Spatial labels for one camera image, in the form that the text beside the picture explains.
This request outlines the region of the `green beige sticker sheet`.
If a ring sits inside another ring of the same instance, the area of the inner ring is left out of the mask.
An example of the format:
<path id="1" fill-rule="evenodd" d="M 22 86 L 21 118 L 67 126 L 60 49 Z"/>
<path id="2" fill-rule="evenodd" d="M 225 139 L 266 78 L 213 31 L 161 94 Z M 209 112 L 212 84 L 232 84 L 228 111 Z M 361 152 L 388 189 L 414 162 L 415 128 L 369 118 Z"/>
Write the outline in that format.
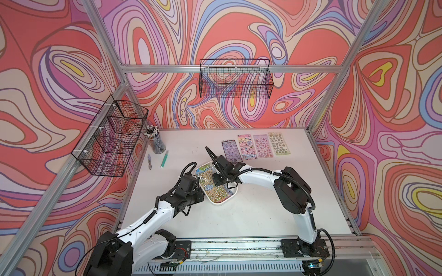
<path id="1" fill-rule="evenodd" d="M 290 155 L 291 152 L 283 138 L 283 134 L 280 132 L 268 133 L 270 144 L 273 148 L 275 155 L 284 156 Z"/>

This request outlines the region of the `purple pink sticker sheet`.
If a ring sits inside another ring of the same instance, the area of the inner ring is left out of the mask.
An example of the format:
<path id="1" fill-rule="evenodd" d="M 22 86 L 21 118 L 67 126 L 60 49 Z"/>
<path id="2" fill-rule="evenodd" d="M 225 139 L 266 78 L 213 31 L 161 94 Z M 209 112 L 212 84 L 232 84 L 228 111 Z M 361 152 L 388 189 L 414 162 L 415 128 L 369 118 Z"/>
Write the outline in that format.
<path id="1" fill-rule="evenodd" d="M 267 134 L 253 136 L 257 157 L 258 158 L 272 158 L 273 152 L 270 146 L 270 141 Z"/>

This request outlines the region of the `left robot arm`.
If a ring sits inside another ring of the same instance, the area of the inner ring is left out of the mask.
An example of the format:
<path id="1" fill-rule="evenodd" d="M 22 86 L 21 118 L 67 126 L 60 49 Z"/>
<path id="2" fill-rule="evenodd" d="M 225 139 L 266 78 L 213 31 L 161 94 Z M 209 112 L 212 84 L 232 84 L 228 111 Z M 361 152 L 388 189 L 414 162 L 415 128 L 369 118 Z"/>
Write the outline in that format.
<path id="1" fill-rule="evenodd" d="M 89 260 L 83 274 L 130 276 L 152 259 L 173 256 L 176 237 L 162 226 L 179 213 L 188 215 L 192 205 L 203 202 L 199 177 L 192 175 L 196 165 L 196 162 L 187 164 L 177 183 L 158 196 L 154 208 L 136 222 L 117 233 L 102 234 L 97 244 L 85 253 Z"/>

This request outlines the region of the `pink cat sticker sheet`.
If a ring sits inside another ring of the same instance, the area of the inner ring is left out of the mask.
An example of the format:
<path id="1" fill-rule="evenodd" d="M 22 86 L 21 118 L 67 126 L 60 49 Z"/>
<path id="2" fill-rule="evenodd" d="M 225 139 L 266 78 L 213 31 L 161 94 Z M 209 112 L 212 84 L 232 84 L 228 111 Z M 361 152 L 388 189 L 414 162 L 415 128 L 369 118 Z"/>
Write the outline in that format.
<path id="1" fill-rule="evenodd" d="M 243 160 L 257 159 L 256 148 L 251 135 L 238 135 L 238 143 Z"/>

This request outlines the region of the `dark bonbon drop sticker sheet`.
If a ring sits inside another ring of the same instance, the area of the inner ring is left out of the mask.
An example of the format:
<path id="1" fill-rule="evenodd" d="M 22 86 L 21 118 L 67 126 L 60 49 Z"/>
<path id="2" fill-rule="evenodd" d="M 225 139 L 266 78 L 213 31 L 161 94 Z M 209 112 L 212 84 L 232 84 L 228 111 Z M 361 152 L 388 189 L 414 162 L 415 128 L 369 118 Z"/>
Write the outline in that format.
<path id="1" fill-rule="evenodd" d="M 239 149 L 235 140 L 222 141 L 222 147 L 224 150 L 224 156 L 232 164 L 242 162 L 242 156 L 239 153 Z"/>

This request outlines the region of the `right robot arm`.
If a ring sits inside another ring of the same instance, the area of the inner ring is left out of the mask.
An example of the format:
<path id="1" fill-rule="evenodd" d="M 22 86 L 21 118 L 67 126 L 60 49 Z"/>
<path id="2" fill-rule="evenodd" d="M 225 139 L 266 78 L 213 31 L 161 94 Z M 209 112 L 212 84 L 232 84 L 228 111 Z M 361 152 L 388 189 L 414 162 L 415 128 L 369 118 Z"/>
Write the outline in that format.
<path id="1" fill-rule="evenodd" d="M 316 204 L 311 187 L 292 168 L 269 170 L 239 162 L 232 164 L 223 155 L 215 155 L 206 147 L 216 172 L 212 177 L 215 186 L 226 185 L 234 189 L 240 184 L 257 185 L 273 189 L 281 205 L 290 212 L 297 227 L 296 239 L 282 239 L 280 249 L 286 258 L 309 258 L 302 262 L 305 276 L 324 276 L 334 265 L 336 248 L 327 230 L 317 228 L 313 216 Z"/>

